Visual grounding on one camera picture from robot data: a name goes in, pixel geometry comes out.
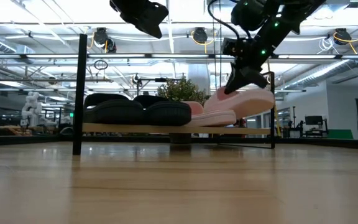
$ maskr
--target green mat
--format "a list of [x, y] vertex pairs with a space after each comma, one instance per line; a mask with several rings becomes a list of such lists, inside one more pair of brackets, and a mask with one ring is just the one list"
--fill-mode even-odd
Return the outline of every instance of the green mat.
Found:
[[329, 139], [353, 139], [352, 130], [350, 129], [330, 129], [328, 132]]

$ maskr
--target potted plant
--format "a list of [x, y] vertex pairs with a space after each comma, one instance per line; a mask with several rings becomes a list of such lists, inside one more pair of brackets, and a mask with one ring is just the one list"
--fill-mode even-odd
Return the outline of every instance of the potted plant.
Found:
[[[172, 101], [196, 101], [204, 105], [207, 97], [204, 91], [198, 89], [198, 86], [182, 77], [180, 80], [168, 79], [166, 84], [161, 85], [157, 90], [157, 96], [167, 98]], [[170, 134], [171, 143], [189, 144], [191, 143], [191, 134]]]

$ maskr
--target wooden platform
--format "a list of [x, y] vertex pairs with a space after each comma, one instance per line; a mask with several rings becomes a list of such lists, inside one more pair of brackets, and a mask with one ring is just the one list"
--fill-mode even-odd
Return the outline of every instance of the wooden platform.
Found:
[[2, 146], [0, 223], [355, 224], [358, 150]]
[[209, 134], [270, 134], [270, 129], [252, 128], [214, 128], [191, 126], [151, 126], [151, 125], [118, 125], [118, 124], [83, 124], [83, 132], [112, 133], [209, 133]]

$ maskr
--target hardwood floor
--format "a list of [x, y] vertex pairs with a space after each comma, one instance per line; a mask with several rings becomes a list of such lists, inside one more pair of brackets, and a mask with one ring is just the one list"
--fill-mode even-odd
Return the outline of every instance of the hardwood floor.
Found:
[[0, 223], [358, 223], [358, 150], [0, 146]]

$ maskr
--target computer monitor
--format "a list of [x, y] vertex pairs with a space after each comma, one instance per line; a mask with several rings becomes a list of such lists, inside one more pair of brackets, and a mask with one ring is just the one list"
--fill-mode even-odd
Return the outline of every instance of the computer monitor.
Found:
[[306, 125], [323, 125], [322, 116], [306, 116], [305, 121]]

